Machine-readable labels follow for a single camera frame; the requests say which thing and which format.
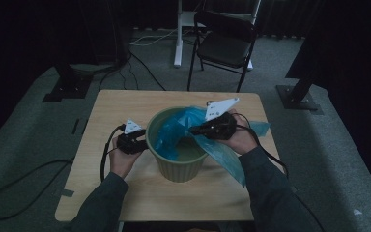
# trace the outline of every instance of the white marker tag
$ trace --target white marker tag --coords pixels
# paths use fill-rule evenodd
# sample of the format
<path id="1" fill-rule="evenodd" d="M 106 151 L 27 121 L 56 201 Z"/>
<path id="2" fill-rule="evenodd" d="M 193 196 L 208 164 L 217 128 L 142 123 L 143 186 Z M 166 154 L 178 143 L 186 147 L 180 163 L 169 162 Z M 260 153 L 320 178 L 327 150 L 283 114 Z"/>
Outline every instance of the white marker tag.
<path id="1" fill-rule="evenodd" d="M 233 107 L 237 102 L 239 102 L 239 98 L 233 98 L 224 101 L 216 101 L 212 102 L 207 106 L 207 113 L 206 113 L 206 121 L 210 121 L 214 118 L 221 116 L 231 107 Z"/>
<path id="2" fill-rule="evenodd" d="M 142 130 L 140 125 L 134 123 L 131 119 L 128 119 L 128 121 L 126 122 L 125 134 L 129 134 L 140 130 Z"/>

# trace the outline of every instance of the wooden table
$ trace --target wooden table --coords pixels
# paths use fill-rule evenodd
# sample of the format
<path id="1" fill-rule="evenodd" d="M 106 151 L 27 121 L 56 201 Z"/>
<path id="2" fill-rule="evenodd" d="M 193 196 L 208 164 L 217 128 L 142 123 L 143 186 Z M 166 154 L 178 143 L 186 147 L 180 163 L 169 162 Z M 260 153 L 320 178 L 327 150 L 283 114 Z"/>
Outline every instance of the wooden table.
<path id="1" fill-rule="evenodd" d="M 61 197 L 56 218 L 72 220 L 86 197 L 100 184 L 104 144 L 110 133 L 127 118 L 146 129 L 150 119 L 167 107 L 206 106 L 207 101 L 235 97 L 240 98 L 234 106 L 238 112 L 249 120 L 267 122 L 259 96 L 251 93 L 100 91 L 65 185 L 65 191 L 72 192 L 72 197 Z M 267 151 L 279 158 L 270 130 L 260 141 Z M 173 183 L 161 175 L 154 156 L 146 150 L 126 181 L 130 188 L 120 221 L 253 220 L 246 188 L 210 156 L 194 179 Z"/>

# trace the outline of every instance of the person's right hand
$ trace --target person's right hand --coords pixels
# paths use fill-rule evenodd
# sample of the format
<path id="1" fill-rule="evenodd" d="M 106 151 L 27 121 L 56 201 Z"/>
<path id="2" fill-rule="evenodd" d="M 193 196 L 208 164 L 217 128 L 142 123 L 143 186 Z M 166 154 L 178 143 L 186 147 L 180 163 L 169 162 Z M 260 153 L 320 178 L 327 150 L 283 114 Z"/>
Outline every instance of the person's right hand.
<path id="1" fill-rule="evenodd" d="M 242 119 L 237 114 L 236 109 L 230 109 L 228 111 L 237 120 L 237 124 L 248 128 L 248 122 Z M 248 130 L 237 128 L 236 132 L 228 140 L 217 140 L 233 149 L 236 153 L 243 155 L 258 146 L 255 142 L 254 137 L 249 133 Z"/>

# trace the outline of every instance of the gray sweater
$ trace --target gray sweater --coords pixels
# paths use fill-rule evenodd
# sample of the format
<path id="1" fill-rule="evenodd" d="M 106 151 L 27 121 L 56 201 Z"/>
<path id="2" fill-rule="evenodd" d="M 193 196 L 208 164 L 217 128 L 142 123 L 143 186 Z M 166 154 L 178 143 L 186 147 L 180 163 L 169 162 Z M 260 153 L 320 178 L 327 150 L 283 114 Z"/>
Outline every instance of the gray sweater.
<path id="1" fill-rule="evenodd" d="M 286 177 L 261 147 L 240 156 L 257 231 L 312 231 Z M 113 231 L 128 185 L 110 172 L 83 202 L 67 231 Z"/>

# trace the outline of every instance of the white cable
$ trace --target white cable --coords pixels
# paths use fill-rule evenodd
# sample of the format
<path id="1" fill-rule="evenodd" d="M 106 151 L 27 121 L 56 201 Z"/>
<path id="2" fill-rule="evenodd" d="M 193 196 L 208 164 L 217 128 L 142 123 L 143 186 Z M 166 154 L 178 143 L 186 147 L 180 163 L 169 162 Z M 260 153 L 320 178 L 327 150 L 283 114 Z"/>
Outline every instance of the white cable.
<path id="1" fill-rule="evenodd" d="M 155 43 L 157 43 L 158 41 L 161 41 L 162 39 L 164 39 L 164 38 L 166 38 L 166 37 L 169 37 L 171 34 L 173 34 L 173 33 L 176 32 L 176 31 L 177 31 L 177 29 L 171 31 L 170 33 L 168 33 L 168 34 L 165 35 L 165 36 L 144 36 L 144 37 L 141 37 L 141 38 L 137 39 L 136 41 L 130 43 L 130 45 L 147 46 L 147 45 L 155 44 Z M 187 33 L 189 33 L 190 31 L 192 31 L 192 30 L 187 30 L 187 31 L 185 31 L 185 32 L 183 33 L 183 36 L 186 35 Z M 151 43 L 143 43 L 143 44 L 141 44 L 141 43 L 137 43 L 137 42 L 139 42 L 139 41 L 141 41 L 141 40 L 143 40 L 143 39 L 146 39 L 146 38 L 158 38 L 158 39 L 155 40 L 155 41 L 153 41 L 153 42 L 151 42 Z"/>

